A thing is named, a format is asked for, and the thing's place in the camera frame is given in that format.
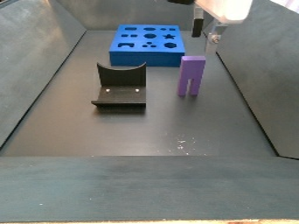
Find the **gray floor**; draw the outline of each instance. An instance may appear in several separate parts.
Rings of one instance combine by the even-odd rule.
[[[177,67],[146,68],[146,108],[98,111],[95,63],[107,62],[111,31],[87,31],[1,156],[272,157],[270,145],[218,58],[210,55],[197,97],[176,95]],[[204,38],[181,33],[185,55]]]

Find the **black curved holder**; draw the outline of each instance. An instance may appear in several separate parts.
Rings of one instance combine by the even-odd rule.
[[[111,69],[97,63],[99,91],[98,106],[145,106],[145,63],[126,70]]]

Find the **circular hole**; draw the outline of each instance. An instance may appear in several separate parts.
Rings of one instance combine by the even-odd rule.
[[[152,34],[152,33],[146,33],[146,34],[144,35],[144,37],[145,37],[146,39],[153,39],[153,38],[156,37],[156,35]]]

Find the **star-shaped hole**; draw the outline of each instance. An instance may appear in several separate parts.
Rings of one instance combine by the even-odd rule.
[[[162,35],[162,36],[164,36],[165,39],[173,39],[173,37],[174,37],[172,34],[166,34],[166,35]]]

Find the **black plastic piece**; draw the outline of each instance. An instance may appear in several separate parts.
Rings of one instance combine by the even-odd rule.
[[[192,4],[193,0],[166,0],[169,3],[173,4]]]
[[[190,36],[197,38],[201,35],[202,18],[194,18],[192,20]]]
[[[145,105],[145,63],[126,70],[115,70],[97,64],[99,91],[95,101],[98,106]]]

